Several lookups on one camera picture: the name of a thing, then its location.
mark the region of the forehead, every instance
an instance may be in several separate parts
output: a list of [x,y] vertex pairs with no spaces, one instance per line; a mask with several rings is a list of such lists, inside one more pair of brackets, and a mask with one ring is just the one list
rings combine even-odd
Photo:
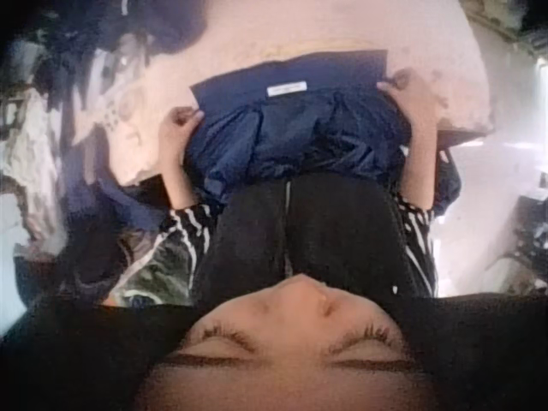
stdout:
[[301,368],[196,370],[159,367],[140,393],[151,409],[422,409],[418,374]]

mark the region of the nose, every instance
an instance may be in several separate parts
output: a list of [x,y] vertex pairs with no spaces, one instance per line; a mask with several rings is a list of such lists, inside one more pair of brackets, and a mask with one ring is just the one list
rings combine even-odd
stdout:
[[279,283],[271,294],[271,304],[286,317],[312,319],[331,311],[330,289],[318,281],[299,275]]

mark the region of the person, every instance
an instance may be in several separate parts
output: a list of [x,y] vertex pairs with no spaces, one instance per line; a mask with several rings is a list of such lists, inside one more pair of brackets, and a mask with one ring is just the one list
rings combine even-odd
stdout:
[[[160,168],[173,211],[157,252],[187,276],[186,303],[170,305],[182,294],[166,273],[148,277],[162,291],[134,284],[140,308],[42,301],[3,342],[13,392],[56,409],[536,401],[548,369],[545,299],[432,298],[435,99],[409,69],[378,88],[413,129],[398,193],[315,174],[241,188],[220,215],[200,204],[179,165],[204,114],[171,111]],[[524,353],[524,335],[534,345],[509,358]]]

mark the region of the hand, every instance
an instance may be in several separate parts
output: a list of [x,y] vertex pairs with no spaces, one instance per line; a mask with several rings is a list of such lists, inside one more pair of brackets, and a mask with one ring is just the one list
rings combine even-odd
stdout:
[[191,107],[175,107],[170,111],[158,133],[160,167],[181,165],[182,153],[203,118],[203,111]]
[[393,81],[377,88],[392,97],[413,128],[436,130],[436,98],[426,81],[412,68],[398,71]]

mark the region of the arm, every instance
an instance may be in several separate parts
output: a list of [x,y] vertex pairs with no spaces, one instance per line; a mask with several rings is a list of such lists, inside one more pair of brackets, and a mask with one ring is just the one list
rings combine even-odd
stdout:
[[434,202],[438,130],[436,100],[426,82],[405,69],[394,78],[395,85],[379,83],[409,120],[413,136],[403,168],[401,195],[414,206],[430,210]]
[[194,130],[203,118],[202,111],[175,108],[160,125],[159,167],[174,210],[198,204],[188,176],[181,167],[181,161]]

